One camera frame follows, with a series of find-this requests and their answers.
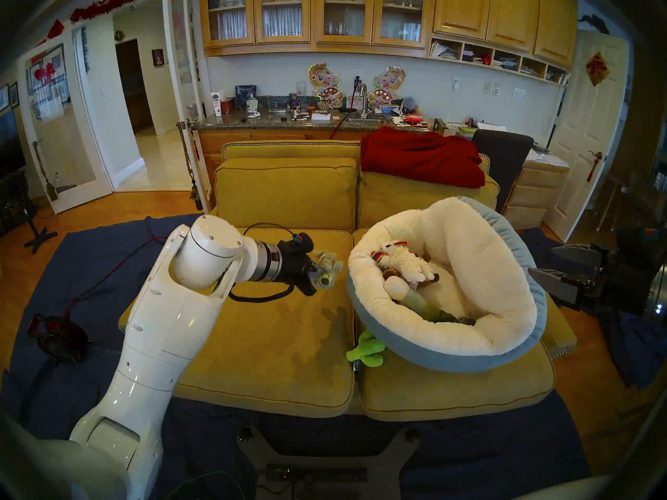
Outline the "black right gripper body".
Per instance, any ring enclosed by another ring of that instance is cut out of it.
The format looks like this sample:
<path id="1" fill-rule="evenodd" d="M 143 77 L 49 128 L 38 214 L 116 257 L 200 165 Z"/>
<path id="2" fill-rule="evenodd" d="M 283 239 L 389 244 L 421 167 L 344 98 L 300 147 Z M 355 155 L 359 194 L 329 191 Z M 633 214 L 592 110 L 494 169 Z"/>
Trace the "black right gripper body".
<path id="1" fill-rule="evenodd" d="M 579 286 L 572 309 L 604 305 L 630 314 L 661 314 L 661 228 L 626 226 L 616 231 L 616 249 L 604 243 L 604 266 L 571 274 Z"/>

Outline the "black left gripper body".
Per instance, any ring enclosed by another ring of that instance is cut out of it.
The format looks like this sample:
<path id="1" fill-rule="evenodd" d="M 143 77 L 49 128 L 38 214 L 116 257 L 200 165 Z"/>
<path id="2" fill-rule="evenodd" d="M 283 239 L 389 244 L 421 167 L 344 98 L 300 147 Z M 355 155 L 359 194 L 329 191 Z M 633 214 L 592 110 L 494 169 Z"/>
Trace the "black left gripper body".
<path id="1" fill-rule="evenodd" d="M 279 283 L 293 285 L 307 297 L 316 294 L 310 277 L 316 271 L 315 263 L 309 256 L 313 248 L 313 241 L 305 232 L 293 235 L 289 241 L 279 242 Z"/>

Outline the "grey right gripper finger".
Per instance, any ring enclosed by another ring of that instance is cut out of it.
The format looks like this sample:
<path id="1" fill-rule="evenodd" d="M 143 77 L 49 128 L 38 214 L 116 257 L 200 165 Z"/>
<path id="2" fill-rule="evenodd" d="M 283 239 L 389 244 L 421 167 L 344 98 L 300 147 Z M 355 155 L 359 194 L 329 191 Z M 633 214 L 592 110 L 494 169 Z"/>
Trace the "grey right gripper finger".
<path id="1" fill-rule="evenodd" d="M 579 286 L 564 281 L 566 274 L 552 269 L 529 268 L 529 275 L 545 292 L 561 303 L 575 305 L 578 299 Z"/>
<path id="2" fill-rule="evenodd" d="M 552 248 L 552 253 L 579 265 L 601 268 L 604 266 L 604 245 L 575 244 Z"/>

